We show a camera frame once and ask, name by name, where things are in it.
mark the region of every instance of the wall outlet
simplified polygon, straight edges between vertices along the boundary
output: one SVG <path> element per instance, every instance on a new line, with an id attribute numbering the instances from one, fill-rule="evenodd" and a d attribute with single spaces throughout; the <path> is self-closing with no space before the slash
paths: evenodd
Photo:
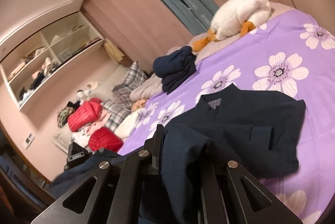
<path id="1" fill-rule="evenodd" d="M 30 144 L 32 143 L 32 141 L 35 139 L 35 136 L 32 135 L 32 133 L 29 133 L 29 135 L 27 136 L 27 138 L 23 141 L 23 147 L 25 149 L 27 149 Z"/>

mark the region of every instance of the stuffed toy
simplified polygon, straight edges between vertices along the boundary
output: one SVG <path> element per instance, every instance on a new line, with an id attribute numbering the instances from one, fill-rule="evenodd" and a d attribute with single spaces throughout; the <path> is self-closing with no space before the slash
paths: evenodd
<path id="1" fill-rule="evenodd" d="M 209 42 L 221 41 L 240 32 L 240 37 L 266 23 L 271 15 L 268 0 L 228 0 L 214 14 L 208 36 L 197 40 L 192 50 L 199 52 Z"/>
<path id="2" fill-rule="evenodd" d="M 88 90 L 79 90 L 77 92 L 77 97 L 76 97 L 76 101 L 80 102 L 80 105 L 82 105 L 85 100 L 90 100 L 91 97 L 89 96 L 89 91 Z"/>

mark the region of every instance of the black device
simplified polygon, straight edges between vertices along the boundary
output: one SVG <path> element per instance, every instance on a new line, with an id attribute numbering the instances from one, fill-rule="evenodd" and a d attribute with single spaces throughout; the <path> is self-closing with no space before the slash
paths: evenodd
<path id="1" fill-rule="evenodd" d="M 66 158 L 66 165 L 64 166 L 64 171 L 68 171 L 71 168 L 83 164 L 92 155 L 103 152 L 104 148 L 97 151 L 89 152 L 87 149 L 78 145 L 76 142 L 72 142 L 69 146 L 69 150 Z"/>
<path id="2" fill-rule="evenodd" d="M 160 178 L 164 127 L 124 162 L 102 161 L 32 224 L 136 224 L 142 183 Z M 198 160 L 198 224 L 302 224 L 236 161 Z"/>

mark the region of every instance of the metal screw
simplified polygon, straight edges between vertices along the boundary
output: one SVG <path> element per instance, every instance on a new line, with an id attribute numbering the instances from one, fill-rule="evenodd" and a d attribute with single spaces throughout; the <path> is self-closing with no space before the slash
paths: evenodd
<path id="1" fill-rule="evenodd" d="M 109 162 L 107 162 L 107 161 L 102 161 L 99 164 L 99 168 L 101 168 L 101 169 L 106 169 L 108 167 L 109 167 Z"/>
<path id="2" fill-rule="evenodd" d="M 142 150 L 140 150 L 140 151 L 138 152 L 138 155 L 139 155 L 140 157 L 146 157 L 146 156 L 149 155 L 149 152 L 148 152 L 147 150 L 145 150 L 145 149 L 142 149 Z"/>
<path id="3" fill-rule="evenodd" d="M 229 166 L 230 168 L 236 168 L 236 167 L 238 166 L 238 164 L 237 164 L 237 162 L 235 162 L 235 161 L 229 161 L 229 162 L 228 162 L 228 166 Z"/>

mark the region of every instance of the red puffer jacket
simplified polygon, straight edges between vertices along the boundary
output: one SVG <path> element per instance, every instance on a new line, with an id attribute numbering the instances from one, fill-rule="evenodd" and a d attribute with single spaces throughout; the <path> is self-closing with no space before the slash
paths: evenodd
<path id="1" fill-rule="evenodd" d="M 99 102 L 101 102 L 100 99 L 85 101 L 77 111 L 69 116 L 67 123 L 69 124 L 69 128 L 72 132 L 78 131 L 87 123 L 98 120 L 103 108 Z"/>

